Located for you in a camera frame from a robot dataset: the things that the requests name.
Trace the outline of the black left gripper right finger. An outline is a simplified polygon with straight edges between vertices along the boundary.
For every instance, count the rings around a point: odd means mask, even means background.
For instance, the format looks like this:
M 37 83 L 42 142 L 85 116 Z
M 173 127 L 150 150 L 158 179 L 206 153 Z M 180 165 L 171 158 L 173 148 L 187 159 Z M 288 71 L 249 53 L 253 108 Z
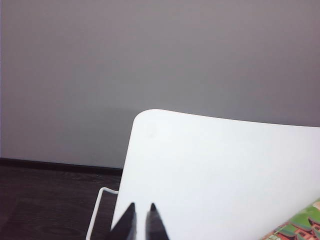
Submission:
M 154 203 L 151 204 L 145 221 L 146 240 L 169 240 L 161 215 Z

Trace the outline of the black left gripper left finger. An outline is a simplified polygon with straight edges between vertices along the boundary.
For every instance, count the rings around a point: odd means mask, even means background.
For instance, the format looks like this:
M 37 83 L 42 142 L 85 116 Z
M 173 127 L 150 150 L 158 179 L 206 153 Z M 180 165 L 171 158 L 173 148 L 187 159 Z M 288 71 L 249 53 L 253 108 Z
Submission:
M 135 240 L 137 234 L 137 215 L 132 202 L 109 233 L 110 240 Z

